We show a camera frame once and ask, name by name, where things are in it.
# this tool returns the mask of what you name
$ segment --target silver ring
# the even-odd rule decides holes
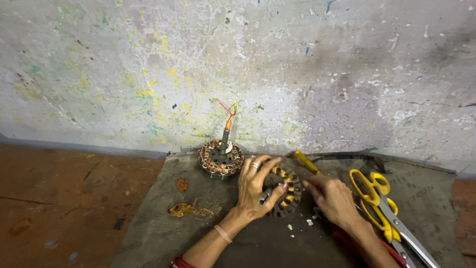
[[[254,166],[256,169],[259,168],[259,164],[256,163],[256,162],[252,162],[252,163],[250,164],[250,166]]]

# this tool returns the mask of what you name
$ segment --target woman's right hand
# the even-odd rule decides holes
[[[316,174],[302,184],[311,192],[326,218],[345,231],[349,232],[356,223],[366,222],[355,208],[349,187],[340,180]]]

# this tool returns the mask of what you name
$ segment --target woman's left hand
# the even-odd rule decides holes
[[[288,187],[287,184],[276,186],[271,192],[266,204],[258,204],[258,199],[263,194],[263,183],[270,170],[281,161],[281,157],[274,158],[266,162],[263,166],[261,163],[271,159],[269,155],[261,155],[256,158],[247,158],[241,169],[241,174],[238,180],[238,208],[243,216],[247,217],[249,221],[263,217],[275,205],[276,201],[283,195]],[[257,169],[252,166],[256,163],[261,168]]]

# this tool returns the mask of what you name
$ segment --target red bangle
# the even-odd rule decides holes
[[[175,260],[170,264],[170,268],[195,268],[194,266],[188,264],[184,261],[182,256],[176,257]]]

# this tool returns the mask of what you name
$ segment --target blue paint mark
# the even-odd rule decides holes
[[[74,260],[77,256],[78,256],[78,253],[74,252],[73,254],[69,256],[69,260]]]
[[[327,2],[327,11],[326,11],[326,14],[329,12],[329,9],[330,9],[330,4],[334,3],[336,0],[331,0],[329,2]]]
[[[56,243],[56,239],[48,241],[45,243],[45,248],[47,249],[55,249],[59,244]]]

